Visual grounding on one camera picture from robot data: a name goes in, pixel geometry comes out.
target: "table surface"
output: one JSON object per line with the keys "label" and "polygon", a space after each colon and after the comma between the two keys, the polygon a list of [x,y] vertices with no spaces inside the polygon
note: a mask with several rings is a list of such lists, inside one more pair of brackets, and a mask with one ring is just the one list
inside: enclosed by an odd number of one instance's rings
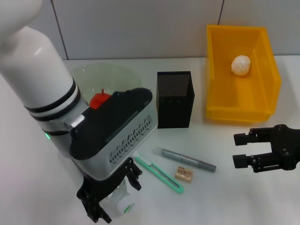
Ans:
{"label": "table surface", "polygon": [[[270,144],[235,147],[233,135],[250,127],[203,120],[204,58],[142,60],[71,60],[69,69],[87,63],[123,65],[139,74],[142,85],[155,90],[157,71],[191,71],[195,100],[189,128],[155,130],[139,147],[165,172],[180,164],[151,154],[154,147],[183,153],[217,166],[215,173],[196,168],[191,184],[181,182],[182,195],[148,171],[139,181],[134,209],[112,225],[152,224],[300,224],[299,169],[253,173],[235,169],[232,155],[270,152]],[[277,56],[282,86],[276,113],[263,124],[300,128],[300,56]],[[0,76],[0,221],[6,225],[92,225],[76,197],[82,176],[48,140],[14,92]]]}

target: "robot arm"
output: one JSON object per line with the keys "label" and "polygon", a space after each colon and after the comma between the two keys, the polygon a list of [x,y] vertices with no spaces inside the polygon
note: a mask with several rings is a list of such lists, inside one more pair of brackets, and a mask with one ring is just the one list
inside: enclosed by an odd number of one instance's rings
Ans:
{"label": "robot arm", "polygon": [[235,145],[270,142],[272,152],[260,155],[233,156],[235,168],[252,166],[255,173],[269,170],[293,170],[300,161],[300,130],[276,125],[270,128],[252,128],[248,135],[234,135]]}

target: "yellow plastic bin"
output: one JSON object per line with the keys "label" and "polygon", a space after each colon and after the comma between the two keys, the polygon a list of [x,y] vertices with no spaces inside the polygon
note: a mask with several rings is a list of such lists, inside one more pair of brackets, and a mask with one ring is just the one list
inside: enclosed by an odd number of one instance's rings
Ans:
{"label": "yellow plastic bin", "polygon": [[[275,112],[281,79],[263,27],[207,26],[206,116],[263,122]],[[235,57],[251,60],[246,76],[231,72]]]}

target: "crumpled paper ball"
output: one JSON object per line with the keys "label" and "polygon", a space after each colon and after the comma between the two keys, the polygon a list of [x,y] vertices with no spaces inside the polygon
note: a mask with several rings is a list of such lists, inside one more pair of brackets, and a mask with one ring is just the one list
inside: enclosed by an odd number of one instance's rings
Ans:
{"label": "crumpled paper ball", "polygon": [[244,76],[249,72],[250,58],[245,55],[239,55],[231,64],[231,71],[238,76]]}

